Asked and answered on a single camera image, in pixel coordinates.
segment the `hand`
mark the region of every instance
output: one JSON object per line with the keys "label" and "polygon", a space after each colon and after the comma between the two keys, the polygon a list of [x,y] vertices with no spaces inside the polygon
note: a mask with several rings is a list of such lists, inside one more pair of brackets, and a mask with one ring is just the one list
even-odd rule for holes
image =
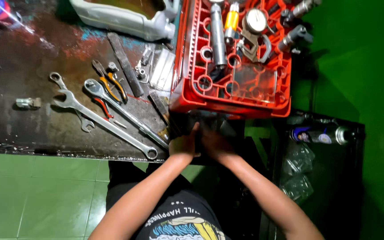
{"label": "hand", "polygon": [[203,131],[201,142],[208,155],[222,165],[226,166],[229,156],[237,156],[232,146],[218,132]]}
{"label": "hand", "polygon": [[170,156],[173,155],[185,155],[188,160],[192,161],[195,155],[195,135],[198,131],[199,123],[195,123],[191,133],[189,135],[183,135],[181,137],[171,140],[168,152]]}

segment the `person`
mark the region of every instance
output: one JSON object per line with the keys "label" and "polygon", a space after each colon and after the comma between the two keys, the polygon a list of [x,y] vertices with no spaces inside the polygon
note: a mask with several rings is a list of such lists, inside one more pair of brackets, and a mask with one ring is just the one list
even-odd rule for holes
{"label": "person", "polygon": [[[128,164],[136,170],[127,168],[125,174],[116,174],[120,162],[110,161],[107,212],[89,240],[230,240],[209,204],[182,187],[187,180],[180,173],[194,158],[198,128],[195,123],[189,135],[173,139],[168,159],[153,172],[147,170],[148,175],[132,163]],[[243,182],[288,240],[323,239],[301,208],[233,152],[221,135],[205,131],[201,142],[211,158]]]}

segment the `combination wrench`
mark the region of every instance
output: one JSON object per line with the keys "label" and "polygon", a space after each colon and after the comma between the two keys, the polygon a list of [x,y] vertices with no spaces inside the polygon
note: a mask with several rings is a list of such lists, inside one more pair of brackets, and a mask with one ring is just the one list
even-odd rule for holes
{"label": "combination wrench", "polygon": [[125,140],[129,144],[135,146],[139,150],[141,150],[145,156],[149,159],[156,159],[158,156],[158,151],[151,146],[147,146],[143,143],[141,143],[139,140],[133,138],[128,133],[124,132],[117,126],[113,125],[112,123],[109,123],[107,120],[105,120],[103,117],[100,117],[99,115],[95,114],[93,111],[89,110],[88,108],[84,107],[79,103],[76,99],[73,93],[69,90],[61,89],[59,90],[60,93],[63,93],[66,95],[66,100],[64,102],[54,100],[54,102],[57,104],[57,106],[62,108],[73,108],[84,114],[85,116],[89,117],[96,123],[100,124],[102,127],[108,129],[109,131],[113,132],[117,136],[119,136],[121,139]]}
{"label": "combination wrench", "polygon": [[[61,78],[61,75],[56,72],[50,73],[50,79],[59,85],[60,89],[67,90],[66,85],[63,82],[63,79]],[[80,112],[75,110],[76,114],[78,115],[79,119],[81,120],[81,129],[84,132],[90,132],[90,130],[87,128],[87,126],[92,126],[94,128],[94,123],[87,118],[83,117]]]}
{"label": "combination wrench", "polygon": [[122,115],[127,117],[131,122],[133,122],[141,132],[148,135],[150,138],[155,140],[159,145],[161,145],[164,149],[168,150],[168,144],[157,133],[153,132],[148,125],[140,122],[136,117],[131,115],[131,113],[121,108],[121,106],[117,102],[112,100],[110,96],[105,93],[103,86],[99,84],[99,82],[97,82],[94,79],[87,79],[84,82],[84,88],[93,96],[97,96],[109,102],[115,109],[118,110],[118,112],[120,112]]}

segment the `dirty metal workbench surface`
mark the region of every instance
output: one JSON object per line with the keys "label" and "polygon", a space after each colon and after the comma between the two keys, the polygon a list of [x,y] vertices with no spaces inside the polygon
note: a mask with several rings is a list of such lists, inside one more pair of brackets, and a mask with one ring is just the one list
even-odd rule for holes
{"label": "dirty metal workbench surface", "polygon": [[[100,106],[93,103],[82,90],[84,81],[98,79],[91,61],[103,66],[119,63],[106,38],[106,31],[83,24],[68,0],[15,0],[12,8],[23,16],[25,27],[17,30],[0,28],[0,143],[14,146],[54,148],[65,151],[85,151],[75,157],[145,161],[142,152],[98,124],[90,133],[81,130],[79,118],[72,109],[56,106],[53,97],[58,95],[56,83],[49,80],[50,72],[58,72],[77,100],[104,117]],[[145,42],[133,37],[120,36],[132,66],[135,66],[145,49]],[[118,78],[125,78],[122,71]],[[122,84],[129,100],[123,108],[149,125],[155,132],[165,127],[162,119],[148,99],[148,85],[142,84],[145,94],[133,98],[125,80]],[[39,110],[16,109],[16,98],[40,97]],[[168,154],[113,109],[112,114],[127,126],[127,133],[158,150],[158,159]],[[0,152],[31,154],[27,151],[0,150]]]}

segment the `pliers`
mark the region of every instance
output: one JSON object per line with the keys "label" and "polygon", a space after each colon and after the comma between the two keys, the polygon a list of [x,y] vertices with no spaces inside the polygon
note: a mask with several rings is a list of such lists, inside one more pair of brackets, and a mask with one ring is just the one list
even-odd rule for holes
{"label": "pliers", "polygon": [[106,105],[106,103],[102,99],[100,99],[99,97],[95,96],[95,97],[93,97],[93,100],[95,100],[97,103],[99,103],[99,105],[102,107],[102,109],[104,111],[104,114],[107,117],[105,119],[109,123],[112,123],[112,124],[114,124],[117,127],[127,128],[124,124],[122,124],[122,123],[118,122],[117,120],[115,120],[115,116],[109,113],[108,106]]}
{"label": "pliers", "polygon": [[125,93],[125,90],[122,87],[122,85],[117,80],[114,79],[114,76],[112,75],[112,73],[109,73],[109,74],[106,73],[106,70],[104,69],[102,64],[99,61],[97,61],[97,60],[93,60],[93,67],[97,70],[97,72],[99,72],[99,74],[100,74],[100,81],[103,82],[104,87],[106,88],[106,91],[116,101],[121,103],[120,99],[118,97],[116,97],[116,95],[112,92],[112,90],[110,90],[110,87],[109,87],[109,84],[108,84],[108,81],[107,81],[107,79],[109,79],[118,88],[118,90],[120,91],[120,94],[121,94],[121,98],[124,101],[124,103],[126,104],[127,101],[128,101],[127,94]]}

